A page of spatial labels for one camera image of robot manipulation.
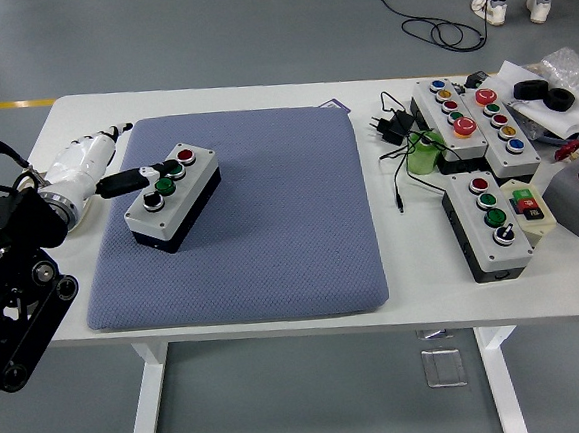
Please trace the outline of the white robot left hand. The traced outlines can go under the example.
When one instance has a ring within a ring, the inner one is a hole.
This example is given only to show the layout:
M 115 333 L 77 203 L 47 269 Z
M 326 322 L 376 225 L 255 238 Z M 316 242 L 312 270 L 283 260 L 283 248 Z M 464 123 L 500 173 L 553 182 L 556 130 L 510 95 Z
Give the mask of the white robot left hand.
M 72 141 L 48 169 L 47 185 L 40 188 L 39 194 L 48 200 L 65 201 L 67 205 L 83 203 L 92 195 L 111 199 L 148 187 L 148 173 L 159 179 L 176 169 L 179 162 L 172 159 L 105 177 L 119 136 L 132 128 L 132 123 L 120 123 Z

